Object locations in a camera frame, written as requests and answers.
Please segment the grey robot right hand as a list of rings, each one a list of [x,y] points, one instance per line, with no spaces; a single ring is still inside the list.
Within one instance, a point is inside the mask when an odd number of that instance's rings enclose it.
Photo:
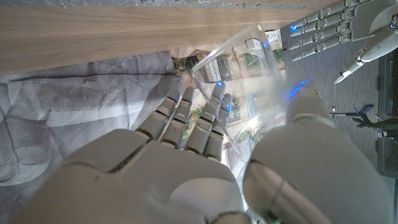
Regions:
[[[192,91],[171,92],[135,130],[75,151],[13,223],[392,223],[389,192],[338,131],[311,81],[291,93],[286,123],[255,146],[238,182],[221,163],[220,121],[206,112],[178,149]]]

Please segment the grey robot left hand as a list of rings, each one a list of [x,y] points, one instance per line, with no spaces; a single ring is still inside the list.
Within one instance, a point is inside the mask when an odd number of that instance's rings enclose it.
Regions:
[[[366,44],[337,74],[334,83],[397,49],[397,0],[344,0],[325,6],[290,24],[287,48],[301,51],[291,61],[307,58],[331,47],[366,40]]]

